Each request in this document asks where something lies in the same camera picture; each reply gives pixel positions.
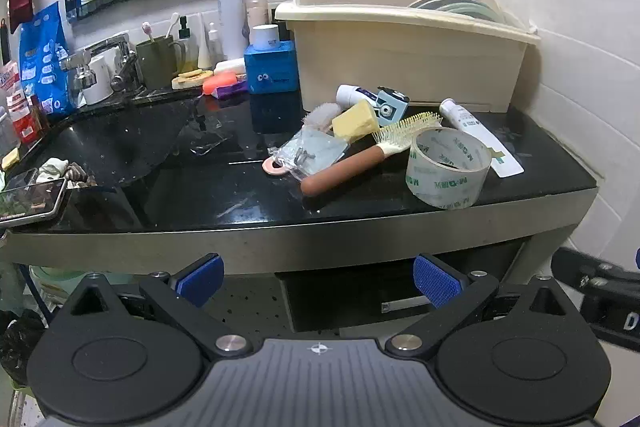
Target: tube of cream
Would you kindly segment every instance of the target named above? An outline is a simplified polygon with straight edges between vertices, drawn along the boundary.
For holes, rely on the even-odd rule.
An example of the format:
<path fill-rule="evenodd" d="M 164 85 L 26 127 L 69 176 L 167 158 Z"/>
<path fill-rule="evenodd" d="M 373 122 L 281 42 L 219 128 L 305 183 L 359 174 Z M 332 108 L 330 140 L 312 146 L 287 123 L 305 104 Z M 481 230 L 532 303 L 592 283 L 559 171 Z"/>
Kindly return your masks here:
<path fill-rule="evenodd" d="M 498 140 L 476 117 L 461 105 L 457 105 L 452 98 L 443 100 L 440 104 L 440 112 L 450 121 L 456 129 L 475 136 L 482 143 L 495 152 L 501 152 L 504 156 L 493 158 L 491 168 L 500 178 L 507 178 L 524 172 L 522 166 L 516 158 L 507 150 L 500 140 Z"/>

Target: green cup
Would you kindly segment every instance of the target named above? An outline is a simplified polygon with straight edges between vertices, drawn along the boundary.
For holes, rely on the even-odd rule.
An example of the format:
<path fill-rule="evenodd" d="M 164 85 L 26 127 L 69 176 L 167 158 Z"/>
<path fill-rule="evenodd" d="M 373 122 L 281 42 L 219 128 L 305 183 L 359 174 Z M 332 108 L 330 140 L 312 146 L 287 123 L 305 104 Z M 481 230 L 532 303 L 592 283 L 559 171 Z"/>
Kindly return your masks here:
<path fill-rule="evenodd" d="M 178 60 L 174 46 L 180 49 L 180 62 L 184 62 L 186 49 L 182 42 L 174 42 L 172 36 L 155 38 L 154 41 L 140 42 L 136 53 L 142 70 L 142 81 L 146 89 L 170 87 L 171 81 L 178 76 Z"/>

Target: bristles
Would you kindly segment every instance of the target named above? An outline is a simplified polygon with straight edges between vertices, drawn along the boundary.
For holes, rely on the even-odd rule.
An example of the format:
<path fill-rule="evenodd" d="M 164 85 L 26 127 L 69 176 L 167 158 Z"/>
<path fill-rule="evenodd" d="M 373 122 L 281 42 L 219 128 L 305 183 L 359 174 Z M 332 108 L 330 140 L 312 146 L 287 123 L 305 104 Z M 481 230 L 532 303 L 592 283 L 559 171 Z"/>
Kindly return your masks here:
<path fill-rule="evenodd" d="M 311 111 L 302 122 L 304 125 L 326 132 L 331 127 L 331 121 L 342 112 L 337 103 L 323 103 Z"/>
<path fill-rule="evenodd" d="M 427 127 L 438 127 L 442 118 L 434 112 L 422 112 L 399 122 L 383 127 L 373 133 L 376 143 L 389 142 L 401 147 L 408 147 L 415 134 Z"/>

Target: yellow sponge pad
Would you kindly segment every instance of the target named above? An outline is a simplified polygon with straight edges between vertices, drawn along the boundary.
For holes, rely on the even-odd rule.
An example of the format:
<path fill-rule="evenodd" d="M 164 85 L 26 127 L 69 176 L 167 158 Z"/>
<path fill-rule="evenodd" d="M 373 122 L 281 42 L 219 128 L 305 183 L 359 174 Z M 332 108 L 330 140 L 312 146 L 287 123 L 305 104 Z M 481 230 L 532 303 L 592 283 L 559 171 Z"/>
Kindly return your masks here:
<path fill-rule="evenodd" d="M 17 149 L 12 150 L 7 156 L 2 158 L 2 170 L 7 172 L 13 165 L 20 160 L 20 154 Z"/>
<path fill-rule="evenodd" d="M 344 138 L 349 143 L 380 130 L 376 112 L 366 100 L 360 100 L 356 105 L 336 116 L 332 124 L 334 136 Z"/>

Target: phone screen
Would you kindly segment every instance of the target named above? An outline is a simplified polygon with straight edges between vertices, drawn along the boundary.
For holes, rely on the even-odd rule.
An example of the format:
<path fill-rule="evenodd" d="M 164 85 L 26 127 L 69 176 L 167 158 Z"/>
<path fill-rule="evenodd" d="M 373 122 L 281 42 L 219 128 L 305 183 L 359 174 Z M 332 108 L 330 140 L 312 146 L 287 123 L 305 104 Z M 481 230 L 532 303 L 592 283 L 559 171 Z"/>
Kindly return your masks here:
<path fill-rule="evenodd" d="M 0 192 L 0 225 L 10 219 L 51 212 L 65 183 L 62 178 Z"/>

